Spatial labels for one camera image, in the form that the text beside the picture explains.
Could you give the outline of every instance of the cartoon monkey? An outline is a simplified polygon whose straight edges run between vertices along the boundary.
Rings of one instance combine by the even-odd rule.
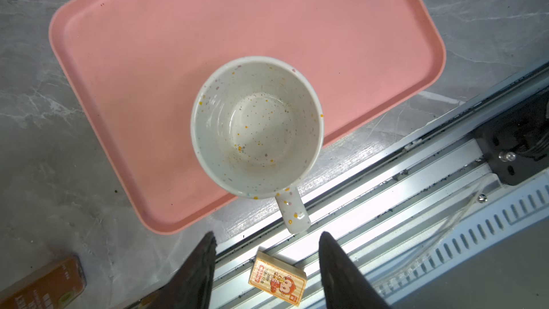
[[[271,292],[275,293],[279,290],[282,296],[289,295],[295,290],[295,284],[291,276],[282,277],[277,272],[274,273],[271,279]]]

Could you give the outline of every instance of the pink tray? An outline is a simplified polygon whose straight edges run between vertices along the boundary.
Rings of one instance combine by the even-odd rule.
[[[245,55],[295,66],[330,143],[432,84],[446,57],[421,0],[72,0],[49,38],[137,215],[160,234],[235,198],[202,171],[189,135],[219,66]]]

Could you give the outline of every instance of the mug rim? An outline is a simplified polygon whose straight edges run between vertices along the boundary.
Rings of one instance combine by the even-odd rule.
[[[283,68],[286,71],[290,72],[290,74],[293,74],[293,76],[295,78],[297,78],[299,80],[299,82],[301,82],[305,86],[305,88],[307,89],[307,91],[311,95],[312,101],[315,104],[315,109],[317,110],[317,113],[319,115],[320,131],[319,131],[319,137],[317,139],[317,146],[316,146],[316,149],[315,149],[315,154],[313,156],[313,159],[311,160],[311,162],[309,162],[309,165],[297,176],[297,178],[294,182],[292,182],[291,184],[285,185],[283,188],[289,188],[289,187],[292,187],[292,186],[296,186],[299,182],[301,182],[303,177],[311,171],[312,167],[316,163],[316,160],[319,157],[320,150],[322,149],[322,145],[324,143],[324,119],[321,118],[322,107],[320,105],[319,97],[317,96],[315,90],[313,89],[313,87],[309,83],[309,81],[295,67],[293,67],[293,66],[287,64],[286,62],[281,61],[277,58],[271,58],[269,56],[244,56],[243,58],[237,58],[235,60],[229,61],[228,63],[226,63],[223,66],[216,69],[216,71],[213,72],[210,75],[210,77],[206,80],[206,82],[202,85],[201,90],[199,90],[198,93],[196,94],[196,99],[194,101],[193,110],[192,110],[191,117],[190,117],[190,139],[191,139],[191,143],[193,145],[194,155],[198,159],[198,162],[200,163],[200,166],[202,166],[202,169],[206,172],[206,174],[214,182],[216,182],[217,185],[219,185],[221,188],[223,188],[227,192],[229,192],[229,193],[231,193],[235,196],[244,197],[244,198],[248,198],[248,193],[247,192],[237,190],[237,189],[231,187],[228,182],[223,181],[223,179],[218,177],[213,172],[213,170],[209,167],[206,160],[204,160],[204,158],[202,157],[202,154],[198,153],[198,139],[196,137],[196,115],[198,114],[198,109],[199,109],[198,108],[198,106],[199,106],[198,102],[201,99],[200,98],[200,93],[202,91],[202,88],[209,87],[211,85],[211,83],[213,83],[215,81],[215,79],[217,77],[219,77],[221,74],[223,74],[224,72],[226,72],[230,68],[234,68],[238,65],[249,64],[251,62],[264,62],[266,64],[271,64],[271,65]],[[258,193],[258,194],[255,194],[255,195],[259,199],[271,198],[271,197],[276,196],[276,191],[272,192],[272,193],[270,193],[270,192]]]

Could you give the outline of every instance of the gray floor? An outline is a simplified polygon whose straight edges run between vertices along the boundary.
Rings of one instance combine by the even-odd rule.
[[[225,241],[277,209],[233,202],[175,235],[144,228],[49,46],[67,1],[0,0],[0,289],[76,253],[88,287],[72,307],[95,309],[169,279],[204,232]],[[549,55],[549,0],[424,2],[447,48],[442,76],[323,150],[306,193],[331,180],[327,167],[352,167]]]
[[[547,309],[549,219],[451,269],[394,309]]]

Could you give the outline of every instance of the mug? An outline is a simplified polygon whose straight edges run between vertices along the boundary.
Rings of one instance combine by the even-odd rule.
[[[198,93],[190,121],[196,158],[229,193],[276,198],[286,227],[311,226],[297,184],[324,140],[319,98],[294,67],[265,56],[230,61]]]

